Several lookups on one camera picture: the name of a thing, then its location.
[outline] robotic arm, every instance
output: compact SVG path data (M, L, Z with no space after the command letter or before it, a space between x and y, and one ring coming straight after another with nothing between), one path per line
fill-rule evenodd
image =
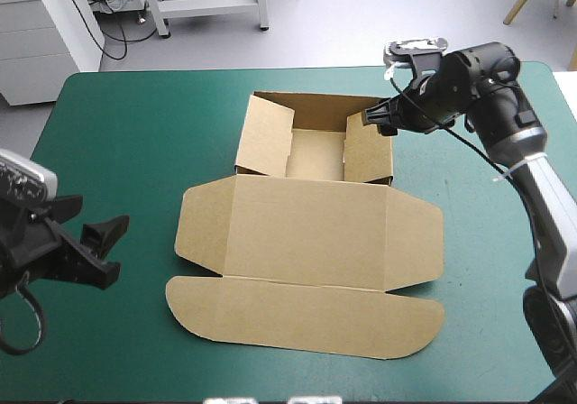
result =
M575 402L577 204L547 161L547 133L517 83L513 51L493 42L443 55L446 47L443 39L391 43L387 75L411 68L413 79L404 90L391 79L398 96L367 109L363 121L383 135L431 133L450 130L465 115L466 129L479 135L491 165L516 189L531 224L535 259L526 276L536 285L525 293L524 312L556 377L532 402Z
M37 279L63 280L106 289L118 279L120 264L104 258L128 229L128 216L84 225L80 241L61 224L80 213L81 196L56 197L56 174L0 149L0 299L19 294L38 322L28 348L8 344L0 321L0 350L27 354L42 342L46 320L28 289Z

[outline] cardboard box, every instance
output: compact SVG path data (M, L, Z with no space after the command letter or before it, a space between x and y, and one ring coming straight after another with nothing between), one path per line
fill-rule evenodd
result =
M390 139L358 114L374 99L256 95L236 159L244 174L190 188L182 203L177 254L223 277L170 280L173 315L215 341L380 359L420 350L442 305L386 292L442 274L443 217L378 184L392 177Z
M244 118L236 169L292 179L390 184L392 139L363 126L377 97L255 92Z

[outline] black wire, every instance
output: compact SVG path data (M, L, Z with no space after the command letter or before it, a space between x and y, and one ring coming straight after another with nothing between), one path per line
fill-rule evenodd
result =
M91 5L94 5L96 3L105 3L106 0L88 0L90 2ZM144 37L141 37L139 39L119 39L118 37L113 36L112 34L108 34L107 32L105 32L104 30L101 30L102 34L110 39L112 39L113 41L126 41L127 43L138 43L140 41L147 41L150 39L150 37L152 37L154 35L154 33L156 32L156 28L154 30L152 30L150 32L150 34L147 34Z
M112 39L113 41L126 41L128 43L138 43L139 41L147 41L150 39L150 37L152 37L154 34L156 33L156 28L154 30L151 31L150 34L148 34L145 37L142 37L141 39L118 39L117 37L114 37L110 34L108 34L107 32L102 31L102 34L110 39Z
M15 290L28 304L33 314L36 316L36 322L38 323L38 337L36 338L34 344L32 344L30 347L14 347L5 341L5 337L2 333L2 321L0 321L0 350L12 356L22 356L31 352L32 350L38 348L38 346L42 344L44 338L46 337L46 316L44 316L44 311L42 310L40 302L28 290L28 276L28 271L26 271L18 284L16 284Z
M454 138L456 138L457 140L459 140L460 142L462 142L463 144L465 144L466 146L470 147L471 149L473 149L479 156L481 156L483 158L484 161L486 161L487 163L489 163L489 165L495 169L499 174L504 174L505 171L503 171L501 168L499 168L497 166L497 164L495 162L493 162L489 156L487 156L485 153L483 153L478 147L476 147L474 144L472 144L471 142L465 140L463 137L461 137L461 135L459 135L458 133L452 131L451 129L449 129L449 127L438 123L436 120L434 120L433 118L429 117L429 115L426 113L426 111L421 108L419 105L417 105L413 99L411 99L409 96L407 96L407 94L400 89L400 87L397 85L397 83L395 82L395 80L393 78L390 79L390 83L392 84L392 86L395 88L395 90L397 90L398 93L400 93L412 106L414 106L427 120L429 120L430 122L436 124L440 129L443 129L445 131L447 131L451 136L453 136ZM499 85L503 86L503 87L509 87L509 88L516 88L516 89L521 89L520 86L510 86L507 84L500 84ZM572 345L571 339L569 338L569 336L566 334L565 329L563 327L563 323L562 320L560 318L560 314L557 311L556 306L554 305L553 301L551 300L551 292L549 291L549 289L547 288L547 286L545 285L545 278L543 277L543 273L541 272L541 260L539 258L539 256L537 255L538 252L538 242L535 238L535 234L536 234L536 223L535 223L535 219L531 216L531 213L529 212L529 207L527 202L525 201L522 192L519 188L519 186L517 185L517 183L515 183L515 181L510 177L507 176L506 177L507 181L511 184L511 186L516 190L516 192L518 193L519 197L521 198L521 203L523 204L523 207L525 208L525 211L527 212L527 216L529 219L529 225L531 227L531 234L533 235L532 239L533 239L533 249L535 252L535 266L536 266L536 275L537 275L537 280L538 280L538 284L541 286L541 290L544 292L545 294L545 299L547 300L547 305L549 307L549 310L551 311L551 313L553 314L553 318L555 320L555 324L557 325L557 328L559 329L559 332L561 333L561 336L564 340L564 344L567 347L567 351L569 352L569 355L572 357L573 362L575 364L577 364L577 350L575 349L575 347Z
M108 52L105 51L105 49L102 46L100 46L100 43L98 43L98 41L94 37L94 34L92 34L92 30L90 30L90 27L88 26L87 20L85 19L84 15L82 14L80 7L78 7L76 0L71 0L71 1L74 4L74 6L76 7L76 10L78 11L78 14L80 15L80 19L82 19L82 22L84 23L84 26L86 27L86 29L88 31L88 34L90 34L92 41L96 44L98 49L100 49L102 51L102 53L104 55L106 55L106 57L108 57L109 59L112 59L112 60L123 60L124 58L126 58L126 55L128 54L128 44L126 42L126 35L124 34L124 28L123 28L122 24L120 23L120 21L118 20L118 18L116 17L116 15L114 15L114 18L116 19L116 21L118 23L118 27L120 28L120 33L123 35L123 38L124 38L124 52L123 52L123 55L120 57L116 57L114 55L109 54Z

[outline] green tabletop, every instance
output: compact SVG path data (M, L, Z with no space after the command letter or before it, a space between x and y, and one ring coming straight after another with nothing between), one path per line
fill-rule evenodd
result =
M401 73L405 84L407 72ZM403 291L445 306L444 327L425 350L378 361L213 343L187 332L167 307L170 277L202 273L174 253L181 196L233 173L250 93L391 96L382 75L383 68L366 67L69 79L33 158L58 173L61 195L84 195L82 214L67 225L74 234L82 222L131 216L129 233L109 257L123 270L104 292L51 281L32 285L49 335L24 357L0 354L0 399L533 398L552 375L521 308L531 284L523 277L532 259L525 212L507 183L493 182L492 169L444 132L402 133L394 143L394 186L444 211L444 276ZM526 63L520 82L550 133L551 162L577 192L577 124L551 71ZM462 124L457 131L473 138ZM16 297L0 302L13 339L30 339L30 316Z

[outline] gray floor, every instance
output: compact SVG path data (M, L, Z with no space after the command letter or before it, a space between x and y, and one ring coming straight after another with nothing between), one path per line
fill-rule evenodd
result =
M130 45L122 61L104 59L102 70L238 69L378 65L383 42L443 36L450 49L503 41L522 60L565 70L577 43L577 8L554 0L529 0L510 26L502 20L514 0L269 0L271 27L258 28L256 14L172 20L172 37L154 36ZM152 27L126 15L127 34ZM114 22L103 28L117 34ZM120 53L117 43L109 51ZM51 105L9 107L0 99L0 147L29 156Z

